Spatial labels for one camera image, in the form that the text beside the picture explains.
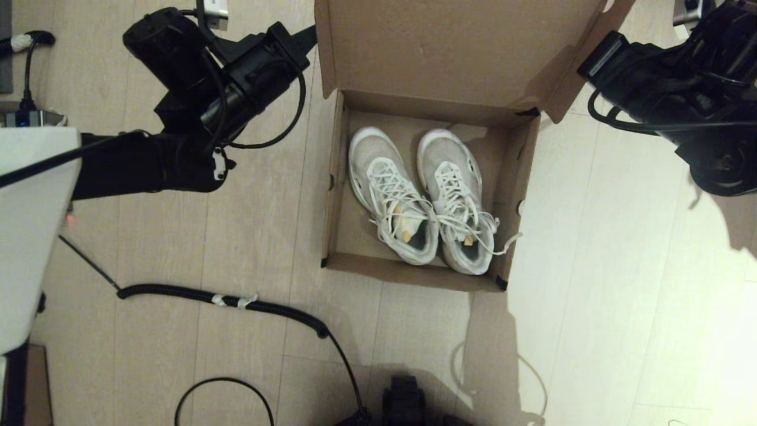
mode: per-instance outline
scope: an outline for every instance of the cardboard box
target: cardboard box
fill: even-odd
[[[14,423],[23,416],[23,426],[52,426],[52,407],[48,384],[47,356],[45,347],[25,345],[6,354],[5,383],[0,418]],[[23,390],[23,399],[14,398]]]
[[[501,220],[501,249],[518,233],[539,110],[555,122],[564,117],[584,84],[578,65],[620,27],[633,1],[615,0],[604,11],[606,0],[316,0],[323,93],[338,90],[322,266],[396,283],[504,291],[516,246],[476,277],[440,258],[408,265],[381,243],[347,179],[350,138],[363,126],[381,128],[420,190],[420,138],[439,127],[454,132],[481,168],[482,203]]]

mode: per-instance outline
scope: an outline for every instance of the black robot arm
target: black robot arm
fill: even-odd
[[[83,156],[74,200],[220,188],[235,166],[226,157],[227,146],[271,146],[296,124],[305,100],[302,73],[310,66],[307,53],[316,44],[316,32],[310,27],[290,35],[277,22],[266,33],[239,42],[224,40],[208,29],[198,0],[195,11],[165,8],[146,15],[124,33],[123,43],[168,89],[155,108],[164,128],[157,135],[84,134],[83,146],[104,139],[107,145]],[[290,126],[267,143],[234,143],[247,123],[295,80],[300,101]]]
[[[678,146],[703,190],[757,190],[757,2],[727,0],[671,49],[611,32],[578,68],[597,90],[589,112],[622,130],[659,134]],[[603,116],[599,94],[613,105]],[[619,121],[620,111],[639,123]]]

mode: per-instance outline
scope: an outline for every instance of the box flap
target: box flap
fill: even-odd
[[[631,11],[634,1],[615,0],[612,7],[607,12],[601,14],[597,22],[592,26],[581,47],[573,56],[571,64],[562,75],[562,79],[557,83],[555,91],[543,105],[544,110],[550,115],[554,123],[559,123],[565,117],[570,105],[572,105],[581,88],[586,83],[578,75],[578,67],[589,57],[607,33],[620,28],[628,12]]]
[[[556,88],[605,2],[316,0],[323,93],[339,88],[516,110],[554,99],[554,110],[571,92]],[[601,22],[619,25],[625,14],[618,11],[633,0],[615,3],[608,14],[617,16]]]

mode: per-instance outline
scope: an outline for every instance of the white sneaker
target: white sneaker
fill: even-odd
[[[410,181],[389,136],[375,127],[355,133],[349,152],[352,190],[378,226],[378,238],[411,265],[436,256],[439,223],[431,203]]]
[[[463,274],[489,269],[500,224],[481,207],[481,172],[468,147],[449,130],[425,134],[418,146],[418,174],[431,196],[447,263]]]

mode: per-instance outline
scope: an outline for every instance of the white shoelace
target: white shoelace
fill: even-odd
[[[445,171],[436,173],[438,180],[441,181],[438,182],[440,193],[439,201],[436,202],[441,206],[441,211],[437,210],[439,223],[450,227],[455,236],[474,236],[481,246],[492,255],[507,253],[512,243],[522,234],[517,233],[507,240],[505,246],[499,252],[495,252],[494,247],[487,246],[480,237],[483,231],[479,225],[486,226],[492,233],[496,233],[497,227],[500,226],[500,219],[481,210],[475,204],[471,190],[465,185],[457,165],[447,163],[445,167]]]
[[[371,202],[377,214],[381,215],[371,223],[378,226],[378,238],[385,242],[382,233],[381,222],[386,223],[388,235],[394,236],[396,232],[394,218],[413,218],[428,220],[429,217],[417,210],[413,203],[425,204],[431,207],[431,203],[422,198],[413,184],[402,177],[394,163],[378,163],[369,173]]]

